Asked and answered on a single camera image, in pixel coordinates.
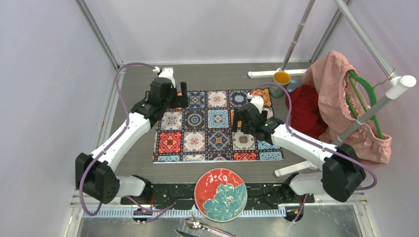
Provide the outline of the colourful patterned placemat cloth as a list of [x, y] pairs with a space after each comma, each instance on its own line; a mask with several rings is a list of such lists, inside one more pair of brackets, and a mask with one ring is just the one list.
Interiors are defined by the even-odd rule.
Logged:
[[187, 92], [189, 106], [167, 110], [156, 124], [153, 162], [282, 160], [280, 147], [231, 129], [231, 111], [247, 103], [249, 92]]

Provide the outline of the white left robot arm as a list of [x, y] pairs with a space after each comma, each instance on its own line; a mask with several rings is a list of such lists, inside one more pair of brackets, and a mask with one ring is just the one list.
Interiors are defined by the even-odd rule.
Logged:
[[146, 204], [152, 197], [147, 180], [138, 176], [117, 176], [115, 170], [131, 147], [163, 118], [168, 109], [189, 106], [187, 83], [177, 90], [169, 78], [157, 77], [145, 97], [136, 103], [128, 118], [115, 133], [90, 154], [80, 153], [75, 160], [75, 185], [80, 194], [108, 204], [114, 198], [132, 196]]

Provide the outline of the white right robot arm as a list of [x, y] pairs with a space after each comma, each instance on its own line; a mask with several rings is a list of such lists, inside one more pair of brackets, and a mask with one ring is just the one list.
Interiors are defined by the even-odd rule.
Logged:
[[285, 122], [267, 117], [253, 103], [236, 109], [233, 123], [241, 123], [240, 131], [250, 134], [258, 141], [278, 146], [304, 158], [319, 172], [303, 174], [300, 168], [288, 166], [276, 171], [276, 175], [289, 174], [282, 184], [282, 195], [286, 201], [295, 202], [305, 194], [328, 194], [336, 201], [346, 202], [366, 178], [354, 149], [348, 144], [335, 146], [325, 144], [287, 127]]

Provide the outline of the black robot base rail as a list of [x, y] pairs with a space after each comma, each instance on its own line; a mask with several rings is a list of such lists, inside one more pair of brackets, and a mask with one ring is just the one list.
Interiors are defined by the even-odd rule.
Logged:
[[[270, 210], [282, 204], [299, 206], [303, 197], [286, 195], [281, 183], [245, 183], [248, 199], [245, 210]], [[152, 205], [163, 209], [174, 204], [176, 210], [190, 210], [196, 204], [195, 184], [151, 184], [134, 200], [141, 205]]]

